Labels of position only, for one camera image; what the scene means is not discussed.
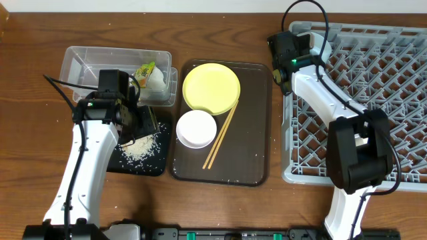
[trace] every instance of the clear plastic container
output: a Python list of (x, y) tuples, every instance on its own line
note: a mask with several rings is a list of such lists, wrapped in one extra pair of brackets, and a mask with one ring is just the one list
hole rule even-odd
[[(175, 102), (176, 87), (172, 89), (171, 58), (171, 54), (167, 51), (72, 46), (65, 52), (59, 80), (97, 87), (99, 70), (119, 69), (133, 74), (143, 64), (154, 61), (155, 66), (163, 73), (165, 87), (156, 90), (141, 89), (139, 105), (149, 105), (148, 103), (163, 105), (170, 102), (171, 98)], [(91, 93), (91, 90), (66, 87), (74, 91), (73, 100), (76, 102)]]

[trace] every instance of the yellow plate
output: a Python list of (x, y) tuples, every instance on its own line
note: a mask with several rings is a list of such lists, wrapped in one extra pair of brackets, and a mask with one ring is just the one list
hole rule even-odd
[(238, 76), (224, 65), (206, 63), (191, 70), (182, 87), (184, 100), (193, 110), (219, 115), (230, 110), (240, 96)]

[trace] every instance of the brown tray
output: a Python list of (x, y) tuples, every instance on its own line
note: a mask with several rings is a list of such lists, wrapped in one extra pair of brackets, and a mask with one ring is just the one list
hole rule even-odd
[[(202, 166), (214, 141), (202, 149), (190, 149), (175, 136), (172, 175), (186, 181), (258, 186), (268, 176), (272, 74), (260, 64), (191, 60), (182, 69), (182, 82), (192, 69), (204, 63), (219, 63), (233, 70), (240, 81), (239, 103), (211, 169), (202, 169)], [(178, 116), (182, 116), (191, 109), (182, 94), (179, 98)], [(217, 136), (227, 116), (228, 112), (213, 116)]]

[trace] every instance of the white bowl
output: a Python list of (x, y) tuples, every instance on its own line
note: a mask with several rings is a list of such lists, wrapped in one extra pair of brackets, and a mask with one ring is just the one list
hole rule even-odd
[(189, 111), (178, 120), (176, 135), (186, 147), (206, 147), (216, 136), (215, 119), (205, 111)]

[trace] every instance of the black mount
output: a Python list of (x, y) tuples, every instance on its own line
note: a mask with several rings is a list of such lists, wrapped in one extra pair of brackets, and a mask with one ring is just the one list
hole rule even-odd
[[(377, 128), (365, 122), (371, 119)], [(329, 123), (326, 169), (334, 185), (347, 194), (367, 186), (378, 186), (393, 169), (392, 150), (378, 131), (390, 137), (390, 124), (385, 112), (375, 109), (365, 117), (340, 117)], [(356, 146), (354, 135), (368, 138), (368, 143)]]
[(310, 36), (306, 34), (298, 37), (290, 31), (284, 31), (267, 38), (273, 57), (274, 83), (280, 86), (285, 96), (292, 92), (292, 73), (316, 63), (325, 67), (321, 57), (310, 55)]
[(73, 122), (102, 120), (120, 125), (119, 144), (128, 143), (159, 131), (151, 107), (137, 107), (139, 94), (129, 86), (129, 74), (120, 70), (101, 70), (98, 91), (77, 103)]
[[(95, 224), (75, 224), (70, 226), (73, 239), (108, 240)], [(51, 225), (44, 221), (42, 225), (28, 225), (24, 230), (22, 239), (25, 240), (64, 240), (64, 226)]]

